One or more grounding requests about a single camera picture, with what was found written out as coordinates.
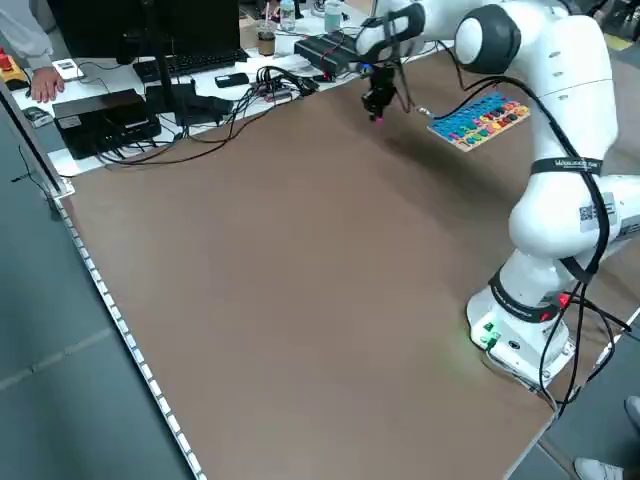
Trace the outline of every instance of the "water bottle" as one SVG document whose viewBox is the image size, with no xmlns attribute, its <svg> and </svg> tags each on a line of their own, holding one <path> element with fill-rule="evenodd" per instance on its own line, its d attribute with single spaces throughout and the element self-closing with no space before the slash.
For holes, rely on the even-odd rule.
<svg viewBox="0 0 640 480">
<path fill-rule="evenodd" d="M 324 30 L 327 33 L 340 30 L 342 20 L 342 2 L 340 0 L 327 0 L 324 3 Z"/>
<path fill-rule="evenodd" d="M 296 5 L 293 0 L 280 0 L 280 28 L 285 32 L 296 28 Z"/>
</svg>

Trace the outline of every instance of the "black box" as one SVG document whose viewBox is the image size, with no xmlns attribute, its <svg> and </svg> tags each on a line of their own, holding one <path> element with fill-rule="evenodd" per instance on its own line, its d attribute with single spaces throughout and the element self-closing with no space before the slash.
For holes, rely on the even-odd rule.
<svg viewBox="0 0 640 480">
<path fill-rule="evenodd" d="M 349 71 L 351 64 L 359 62 L 355 40 L 342 32 L 299 40 L 293 51 L 309 60 L 317 69 L 334 77 Z"/>
<path fill-rule="evenodd" d="M 55 123 L 76 160 L 160 134 L 158 118 L 129 89 L 53 105 Z"/>
</svg>

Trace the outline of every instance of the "person's hand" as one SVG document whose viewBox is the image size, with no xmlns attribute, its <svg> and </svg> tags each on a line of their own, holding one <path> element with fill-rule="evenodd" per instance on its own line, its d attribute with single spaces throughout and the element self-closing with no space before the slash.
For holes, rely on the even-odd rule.
<svg viewBox="0 0 640 480">
<path fill-rule="evenodd" d="M 58 92 L 64 92 L 64 80 L 53 67 L 34 70 L 31 80 L 31 98 L 36 102 L 55 100 Z"/>
</svg>

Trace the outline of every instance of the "shoe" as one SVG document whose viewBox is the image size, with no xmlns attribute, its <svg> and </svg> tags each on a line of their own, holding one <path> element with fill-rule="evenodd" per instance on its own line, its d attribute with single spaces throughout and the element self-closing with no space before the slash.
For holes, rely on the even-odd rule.
<svg viewBox="0 0 640 480">
<path fill-rule="evenodd" d="M 629 397 L 624 402 L 624 409 L 631 419 L 631 423 L 640 431 L 640 397 Z"/>
<path fill-rule="evenodd" d="M 580 480 L 622 480 L 622 468 L 590 458 L 576 458 L 573 467 Z"/>
</svg>

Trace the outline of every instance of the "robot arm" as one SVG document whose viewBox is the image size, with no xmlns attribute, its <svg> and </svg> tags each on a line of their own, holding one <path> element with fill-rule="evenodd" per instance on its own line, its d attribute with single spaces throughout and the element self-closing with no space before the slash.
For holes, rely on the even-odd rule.
<svg viewBox="0 0 640 480">
<path fill-rule="evenodd" d="M 587 164 L 608 211 L 605 257 L 640 235 L 640 178 L 600 177 L 618 133 L 602 32 L 589 17 L 531 0 L 390 0 L 377 13 L 383 16 L 366 21 L 356 39 L 366 61 L 384 64 L 397 60 L 396 54 L 417 53 L 427 41 L 455 39 L 458 62 L 468 71 L 496 75 L 516 69 L 577 151 L 578 157 L 567 153 L 534 106 L 532 174 L 509 219 L 516 250 L 467 305 L 473 342 L 492 349 L 529 385 L 546 385 L 573 355 L 564 323 L 549 340 L 560 312 L 557 299 L 579 277 L 564 260 L 584 268 L 600 236 L 581 174 Z M 374 68 L 372 89 L 363 97 L 373 119 L 393 97 L 389 85 L 395 93 L 389 70 Z"/>
<path fill-rule="evenodd" d="M 401 56 L 419 52 L 426 42 L 452 40 L 466 13 L 490 0 L 383 0 L 375 17 L 367 20 L 356 39 L 356 49 L 370 64 L 391 57 L 398 44 Z"/>
</svg>

